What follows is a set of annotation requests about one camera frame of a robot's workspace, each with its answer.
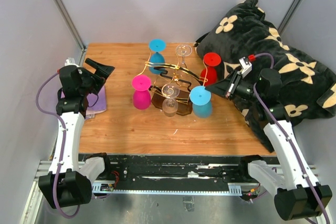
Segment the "red plastic wine glass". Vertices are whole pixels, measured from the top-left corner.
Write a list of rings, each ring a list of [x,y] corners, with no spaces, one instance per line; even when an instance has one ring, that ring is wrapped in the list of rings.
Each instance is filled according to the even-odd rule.
[[[203,57],[205,68],[201,72],[201,79],[204,86],[209,86],[217,81],[217,72],[215,67],[221,63],[221,57],[214,53],[208,52]]]

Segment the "blue plastic wine glass front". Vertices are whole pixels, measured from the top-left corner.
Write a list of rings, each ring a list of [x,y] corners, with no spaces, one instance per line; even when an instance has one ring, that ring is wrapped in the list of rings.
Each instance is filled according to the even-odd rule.
[[[212,94],[204,86],[196,86],[190,92],[193,112],[199,118],[207,118],[212,114]]]

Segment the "magenta plastic wine glass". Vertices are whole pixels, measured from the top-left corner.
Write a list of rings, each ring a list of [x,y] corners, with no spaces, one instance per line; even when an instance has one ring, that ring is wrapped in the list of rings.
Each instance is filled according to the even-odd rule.
[[[132,80],[132,86],[135,89],[133,94],[134,107],[139,110],[147,109],[151,104],[151,95],[149,92],[151,79],[144,74],[135,76]]]

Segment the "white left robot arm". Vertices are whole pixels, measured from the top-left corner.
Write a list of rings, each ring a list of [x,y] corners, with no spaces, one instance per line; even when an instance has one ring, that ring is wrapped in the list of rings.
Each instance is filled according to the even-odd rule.
[[[79,167],[79,142],[85,122],[89,94],[98,95],[115,68],[103,65],[90,58],[86,64],[94,68],[91,72],[67,60],[53,78],[60,80],[55,112],[49,112],[37,104],[40,112],[52,115],[58,120],[56,148],[47,175],[40,176],[38,186],[50,207],[66,218],[63,207],[77,208],[91,201],[92,185],[96,179],[108,179],[112,166],[107,153],[89,156]]]

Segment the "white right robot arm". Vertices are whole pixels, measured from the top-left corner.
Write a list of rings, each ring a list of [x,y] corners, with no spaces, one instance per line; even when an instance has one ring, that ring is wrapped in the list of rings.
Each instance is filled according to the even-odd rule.
[[[252,113],[272,144],[283,175],[278,175],[258,155],[242,158],[238,177],[244,182],[255,179],[274,199],[283,220],[315,217],[317,223],[332,223],[327,205],[332,198],[329,185],[320,184],[307,164],[295,138],[285,107],[279,102],[281,76],[275,69],[263,69],[255,84],[243,80],[238,71],[206,90],[231,100],[246,98],[253,103]]]

